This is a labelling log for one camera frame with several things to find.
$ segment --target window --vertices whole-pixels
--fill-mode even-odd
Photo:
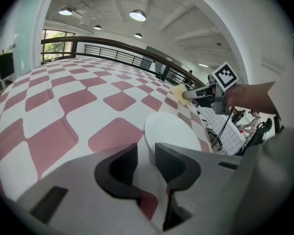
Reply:
[[[43,29],[42,32],[42,40],[55,38],[55,37],[72,37],[75,36],[75,33],[66,32],[66,31],[58,31],[58,30],[49,30]],[[41,52],[71,52],[72,50],[72,42],[58,42],[58,43],[50,43],[41,45]],[[50,53],[50,54],[41,54],[41,62],[46,60],[55,59],[63,56],[70,56],[69,54],[64,53]]]

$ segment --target ceiling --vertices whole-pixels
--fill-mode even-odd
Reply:
[[[73,8],[72,16],[58,14],[64,6]],[[144,10],[147,20],[141,23],[130,18],[129,13],[134,9]],[[240,76],[238,63],[226,39],[214,23],[187,0],[52,0],[46,19],[88,31],[94,31],[93,26],[100,23],[124,24],[124,31],[120,32],[119,28],[115,33],[129,37],[133,34],[126,28],[137,25],[167,36],[173,45],[182,46],[182,51],[195,64],[217,68],[227,61]]]

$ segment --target wooden handrail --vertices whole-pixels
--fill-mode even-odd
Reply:
[[[108,45],[108,46],[113,46],[121,49],[126,49],[129,51],[132,51],[134,53],[137,53],[139,55],[148,57],[150,59],[153,59],[159,63],[162,63],[166,66],[171,67],[173,70],[182,73],[187,77],[189,81],[192,81],[193,83],[197,84],[199,87],[204,86],[205,84],[201,82],[198,78],[193,76],[191,73],[187,72],[177,64],[155,54],[152,52],[149,52],[145,49],[125,44],[123,42],[111,40],[111,39],[106,39],[106,38],[98,38],[98,37],[83,37],[83,36],[73,36],[73,37],[55,37],[55,38],[48,38],[48,39],[43,39],[41,41],[41,44],[50,44],[50,43],[58,43],[58,42],[84,42],[84,43],[93,43],[93,44],[103,44],[103,45]]]

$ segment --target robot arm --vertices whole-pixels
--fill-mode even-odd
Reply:
[[[217,115],[229,114],[225,101],[225,92],[238,81],[238,76],[225,62],[208,75],[208,85],[183,93],[186,99],[195,99],[201,107],[212,108]]]

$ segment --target white round disk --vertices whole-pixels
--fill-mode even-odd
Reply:
[[[177,116],[166,112],[155,112],[145,122],[145,137],[149,148],[155,152],[155,143],[169,143],[200,151],[195,132]]]

